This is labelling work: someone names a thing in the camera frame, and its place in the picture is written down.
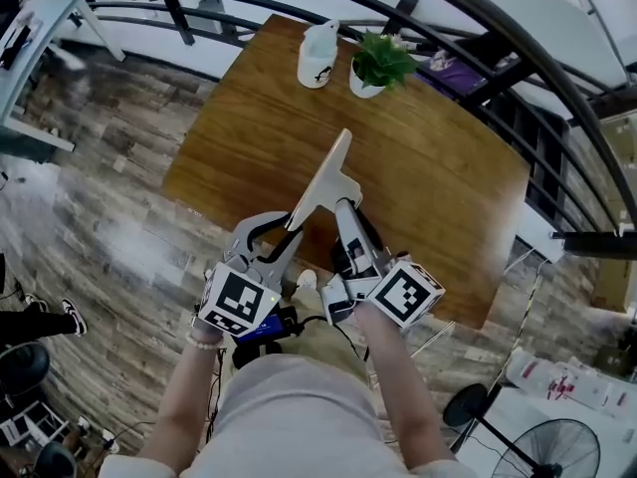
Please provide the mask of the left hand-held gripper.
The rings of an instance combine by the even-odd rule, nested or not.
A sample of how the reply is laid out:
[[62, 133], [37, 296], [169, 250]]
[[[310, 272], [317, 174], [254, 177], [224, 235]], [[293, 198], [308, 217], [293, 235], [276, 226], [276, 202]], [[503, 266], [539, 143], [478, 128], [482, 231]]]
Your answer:
[[289, 218], [287, 211], [270, 211], [237, 224], [223, 258], [207, 272], [199, 320], [244, 337], [278, 306], [281, 282], [303, 241], [303, 228], [289, 232], [267, 257], [257, 256], [254, 241]]

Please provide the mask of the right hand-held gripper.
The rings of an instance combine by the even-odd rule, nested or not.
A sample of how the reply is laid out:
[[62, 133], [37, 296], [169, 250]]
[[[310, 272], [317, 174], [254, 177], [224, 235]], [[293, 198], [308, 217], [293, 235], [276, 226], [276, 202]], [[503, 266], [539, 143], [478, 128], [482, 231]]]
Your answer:
[[335, 206], [339, 240], [331, 249], [333, 276], [320, 289], [331, 325], [368, 302], [400, 328], [419, 321], [445, 294], [445, 288], [411, 256], [394, 256], [360, 208], [341, 198]]

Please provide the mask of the person's left hand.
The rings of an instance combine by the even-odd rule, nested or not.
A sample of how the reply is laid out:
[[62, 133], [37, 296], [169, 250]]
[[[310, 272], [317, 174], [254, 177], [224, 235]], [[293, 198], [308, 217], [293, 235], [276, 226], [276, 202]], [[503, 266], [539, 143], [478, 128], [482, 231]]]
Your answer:
[[216, 344], [223, 340], [223, 332], [195, 316], [191, 322], [190, 336], [201, 344]]

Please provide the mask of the black device with blue screen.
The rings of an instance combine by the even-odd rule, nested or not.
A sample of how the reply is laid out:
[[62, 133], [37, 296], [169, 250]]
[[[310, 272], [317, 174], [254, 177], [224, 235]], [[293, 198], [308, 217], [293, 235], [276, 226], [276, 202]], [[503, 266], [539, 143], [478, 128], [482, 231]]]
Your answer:
[[255, 359], [283, 352], [281, 341], [298, 337], [304, 330], [294, 306], [275, 309], [251, 332], [235, 338], [232, 363], [241, 369]]

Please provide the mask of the person's grey shirt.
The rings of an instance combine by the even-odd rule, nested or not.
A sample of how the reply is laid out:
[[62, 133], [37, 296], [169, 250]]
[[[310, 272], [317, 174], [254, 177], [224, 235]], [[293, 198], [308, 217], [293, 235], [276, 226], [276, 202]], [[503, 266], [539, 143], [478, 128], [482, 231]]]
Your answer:
[[361, 381], [329, 365], [259, 358], [227, 383], [210, 442], [181, 474], [112, 455], [100, 478], [478, 478], [438, 459], [409, 470], [384, 438]]

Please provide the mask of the green plant in white pot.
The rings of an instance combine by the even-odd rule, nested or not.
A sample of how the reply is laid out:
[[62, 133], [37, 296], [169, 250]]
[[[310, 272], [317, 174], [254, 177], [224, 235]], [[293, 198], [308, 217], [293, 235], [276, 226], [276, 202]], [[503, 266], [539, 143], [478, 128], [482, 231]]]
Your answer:
[[414, 74], [418, 62], [398, 35], [381, 35], [366, 30], [360, 50], [352, 56], [349, 87], [361, 99], [370, 99]]

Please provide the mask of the white bottle with penguin print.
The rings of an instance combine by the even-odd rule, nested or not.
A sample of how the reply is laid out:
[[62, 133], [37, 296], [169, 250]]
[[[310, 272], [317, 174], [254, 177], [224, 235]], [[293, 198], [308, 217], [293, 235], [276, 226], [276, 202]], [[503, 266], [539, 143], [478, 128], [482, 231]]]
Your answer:
[[328, 83], [337, 57], [339, 25], [338, 20], [330, 20], [304, 32], [297, 69], [298, 81], [304, 87], [314, 90]]

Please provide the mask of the black cubby shelf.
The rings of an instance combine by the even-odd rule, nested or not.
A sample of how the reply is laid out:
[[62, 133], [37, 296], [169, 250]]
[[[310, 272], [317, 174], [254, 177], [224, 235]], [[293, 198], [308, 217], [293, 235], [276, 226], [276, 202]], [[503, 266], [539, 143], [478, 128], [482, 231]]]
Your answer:
[[530, 153], [532, 149], [556, 174], [563, 175], [562, 152], [552, 135], [541, 126], [536, 117], [509, 97], [499, 95], [485, 103], [485, 107], [520, 138], [520, 140], [515, 140], [497, 124], [488, 122], [488, 127], [509, 144], [530, 166], [526, 203], [555, 229], [572, 230], [572, 225], [563, 215], [565, 194], [559, 183]]

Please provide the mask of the white power strip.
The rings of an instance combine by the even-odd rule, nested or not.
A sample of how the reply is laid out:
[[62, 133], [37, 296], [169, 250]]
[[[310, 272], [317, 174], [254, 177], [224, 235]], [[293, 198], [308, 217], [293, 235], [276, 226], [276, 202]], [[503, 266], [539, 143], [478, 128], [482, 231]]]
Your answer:
[[118, 454], [120, 451], [120, 446], [116, 441], [116, 436], [107, 430], [106, 428], [102, 429], [94, 429], [89, 421], [80, 416], [77, 422], [78, 428], [82, 435], [90, 435], [92, 433], [98, 433], [101, 436], [102, 443], [106, 446], [106, 451], [111, 454]]

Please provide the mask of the white plastic bag red print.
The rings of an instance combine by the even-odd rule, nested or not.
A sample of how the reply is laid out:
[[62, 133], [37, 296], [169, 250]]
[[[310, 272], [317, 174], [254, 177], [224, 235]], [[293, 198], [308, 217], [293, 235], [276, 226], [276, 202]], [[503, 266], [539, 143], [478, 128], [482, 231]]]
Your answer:
[[529, 395], [554, 401], [569, 398], [615, 418], [637, 416], [637, 384], [597, 371], [577, 358], [553, 362], [516, 348], [505, 376]]

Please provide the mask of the brown wooden table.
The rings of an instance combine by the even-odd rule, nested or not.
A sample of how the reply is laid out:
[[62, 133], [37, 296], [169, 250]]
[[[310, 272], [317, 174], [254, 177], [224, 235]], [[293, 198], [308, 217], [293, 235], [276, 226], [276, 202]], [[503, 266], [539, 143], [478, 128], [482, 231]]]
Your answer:
[[[568, 254], [637, 261], [637, 196], [601, 122], [634, 105], [622, 64], [587, 15], [563, 0], [88, 0], [109, 22], [177, 32], [184, 44], [198, 38], [243, 48], [276, 15], [310, 26], [338, 20], [337, 45], [347, 57], [369, 30], [398, 35], [422, 73], [425, 61], [445, 50], [485, 80], [450, 98], [485, 124], [515, 132], [485, 103], [504, 95], [539, 120], [562, 152], [563, 175], [536, 153], [565, 194], [573, 229], [554, 238]], [[517, 56], [492, 70], [464, 46], [507, 46]]]

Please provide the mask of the cardboard box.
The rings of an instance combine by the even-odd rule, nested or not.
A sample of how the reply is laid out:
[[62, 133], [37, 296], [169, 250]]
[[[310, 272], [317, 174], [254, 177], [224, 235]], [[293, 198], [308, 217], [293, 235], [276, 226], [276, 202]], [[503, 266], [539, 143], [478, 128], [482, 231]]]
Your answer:
[[602, 259], [591, 306], [627, 314], [637, 304], [637, 261]]

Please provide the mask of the black standing fan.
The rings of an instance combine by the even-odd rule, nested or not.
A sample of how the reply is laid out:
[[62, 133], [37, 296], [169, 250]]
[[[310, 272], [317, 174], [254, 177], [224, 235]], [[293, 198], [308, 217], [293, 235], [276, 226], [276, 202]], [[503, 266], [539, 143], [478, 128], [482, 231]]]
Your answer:
[[596, 478], [597, 435], [570, 418], [549, 419], [512, 387], [471, 384], [448, 402], [445, 425], [458, 434], [457, 456], [488, 478]]

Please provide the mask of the white desk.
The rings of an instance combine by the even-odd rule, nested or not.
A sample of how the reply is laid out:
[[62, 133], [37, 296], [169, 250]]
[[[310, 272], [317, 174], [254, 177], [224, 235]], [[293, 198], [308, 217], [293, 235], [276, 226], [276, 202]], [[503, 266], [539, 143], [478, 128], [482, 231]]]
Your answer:
[[0, 38], [1, 56], [9, 36], [15, 29], [22, 26], [29, 26], [31, 29], [29, 40], [16, 57], [11, 69], [0, 68], [0, 129], [6, 128], [16, 131], [65, 151], [74, 150], [75, 145], [49, 132], [14, 119], [12, 112], [29, 76], [45, 50], [50, 46], [58, 28], [74, 12], [80, 13], [85, 23], [118, 61], [121, 62], [125, 59], [125, 54], [119, 44], [107, 35], [106, 28], [85, 0], [31, 0], [24, 5]]

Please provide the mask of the black flat device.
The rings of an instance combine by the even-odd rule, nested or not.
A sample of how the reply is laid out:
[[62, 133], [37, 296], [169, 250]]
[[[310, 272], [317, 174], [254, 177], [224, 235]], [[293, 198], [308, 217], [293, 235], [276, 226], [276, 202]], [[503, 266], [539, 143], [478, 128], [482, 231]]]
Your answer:
[[29, 26], [22, 26], [11, 33], [0, 56], [0, 68], [4, 70], [11, 69], [21, 49], [27, 44], [30, 35], [31, 29]]

